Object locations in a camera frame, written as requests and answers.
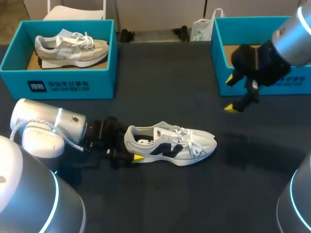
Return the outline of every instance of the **white chair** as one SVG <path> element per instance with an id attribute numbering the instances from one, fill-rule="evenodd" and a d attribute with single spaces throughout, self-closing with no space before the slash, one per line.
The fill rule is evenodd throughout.
<path id="1" fill-rule="evenodd" d="M 106 19 L 106 0 L 99 11 L 77 10 L 66 6 L 56 6 L 51 10 L 51 0 L 47 0 L 48 14 L 43 20 L 98 20 Z"/>

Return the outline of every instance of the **white sneaker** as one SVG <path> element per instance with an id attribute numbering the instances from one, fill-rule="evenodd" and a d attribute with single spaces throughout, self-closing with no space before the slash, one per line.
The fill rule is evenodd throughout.
<path id="1" fill-rule="evenodd" d="M 177 166 L 197 163 L 213 153 L 214 135 L 184 129 L 162 121 L 151 127 L 130 126 L 124 136 L 126 149 L 143 156 L 138 163 L 166 160 Z"/>
<path id="2" fill-rule="evenodd" d="M 42 68 L 63 66 L 89 67 L 103 60 L 109 51 L 104 40 L 93 40 L 87 33 L 71 33 L 63 29 L 57 36 L 35 38 L 35 51 Z"/>

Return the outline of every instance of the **wall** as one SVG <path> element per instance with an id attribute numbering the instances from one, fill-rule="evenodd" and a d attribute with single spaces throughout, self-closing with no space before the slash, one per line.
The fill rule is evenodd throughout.
<path id="1" fill-rule="evenodd" d="M 53 5 L 61 0 L 51 0 Z M 99 10 L 102 0 L 62 0 L 65 6 Z M 31 19 L 43 19 L 46 0 L 24 0 Z M 226 16 L 285 16 L 291 15 L 299 0 L 208 0 L 207 18 L 216 8 Z M 205 0 L 107 0 L 106 17 L 116 20 L 117 31 L 164 30 L 187 25 L 203 16 Z"/>

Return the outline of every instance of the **shoe box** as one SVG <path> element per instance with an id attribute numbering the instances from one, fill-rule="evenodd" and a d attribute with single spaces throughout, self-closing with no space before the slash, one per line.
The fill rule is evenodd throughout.
<path id="1" fill-rule="evenodd" d="M 211 53 L 221 96 L 242 96 L 245 79 L 233 87 L 225 84 L 233 71 L 231 54 L 242 44 L 257 47 L 271 40 L 273 32 L 289 17 L 225 17 L 214 21 Z M 260 95 L 311 94 L 311 64 L 292 67 L 291 72 L 270 87 L 261 86 Z"/>
<path id="2" fill-rule="evenodd" d="M 35 53 L 35 38 L 54 37 L 62 29 L 109 42 L 106 61 L 89 67 L 42 69 Z M 117 69 L 118 42 L 113 20 L 22 21 L 0 65 L 13 99 L 112 99 Z"/>

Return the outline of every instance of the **black table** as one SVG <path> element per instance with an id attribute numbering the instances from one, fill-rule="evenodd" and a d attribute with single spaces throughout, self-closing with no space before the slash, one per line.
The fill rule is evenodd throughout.
<path id="1" fill-rule="evenodd" d="M 9 136 L 16 102 L 0 82 L 0 134 Z M 85 202 L 86 233 L 278 232 L 278 196 L 310 150 L 311 96 L 266 96 L 243 114 L 225 112 L 235 98 L 219 95 L 209 42 L 120 45 L 116 84 L 113 100 L 43 102 L 90 120 L 208 131 L 218 147 L 188 167 L 114 170 L 103 160 L 97 170 L 64 175 Z M 66 156 L 87 155 L 68 148 Z"/>

